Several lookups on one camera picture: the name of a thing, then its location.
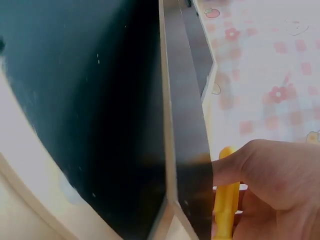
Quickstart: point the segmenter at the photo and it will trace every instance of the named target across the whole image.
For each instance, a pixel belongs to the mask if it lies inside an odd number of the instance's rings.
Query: yellow screwdriver
[[[220,152],[219,159],[223,159],[235,151],[235,148],[231,146],[225,147]],[[213,240],[232,240],[234,219],[238,210],[239,188],[240,182],[216,188],[213,212],[217,228]]]

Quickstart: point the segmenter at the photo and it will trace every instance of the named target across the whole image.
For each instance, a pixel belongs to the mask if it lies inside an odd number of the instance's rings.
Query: pink checkered pattern
[[[312,133],[320,144],[320,31],[310,30],[317,23],[290,33],[272,17],[255,14],[254,2],[200,4],[221,89],[211,102],[217,155],[225,146],[258,138],[305,142]]]

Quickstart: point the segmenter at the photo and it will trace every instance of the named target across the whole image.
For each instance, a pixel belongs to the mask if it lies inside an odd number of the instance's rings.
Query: finger
[[[213,185],[229,185],[242,182],[243,176],[241,168],[250,158],[250,148],[245,145],[233,154],[212,162]]]
[[[233,225],[237,226],[242,218],[242,212],[234,215]]]
[[[246,194],[247,190],[240,190],[239,191],[239,201],[238,201],[238,210],[239,211],[243,211],[244,207],[243,207],[243,201],[244,201],[244,196]]]

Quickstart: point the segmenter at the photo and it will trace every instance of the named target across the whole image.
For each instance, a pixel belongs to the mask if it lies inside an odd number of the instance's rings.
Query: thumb
[[[229,185],[244,181],[243,169],[250,162],[254,141],[247,143],[233,154],[213,161],[213,186]]]

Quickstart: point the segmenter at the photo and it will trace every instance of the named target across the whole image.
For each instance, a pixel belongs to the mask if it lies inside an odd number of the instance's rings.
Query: pink flower pattern
[[[229,41],[236,40],[240,35],[240,31],[235,29],[234,27],[225,30],[225,39]]]
[[[269,97],[276,103],[279,104],[282,101],[287,100],[287,89],[285,86],[274,86],[272,90],[269,92]]]

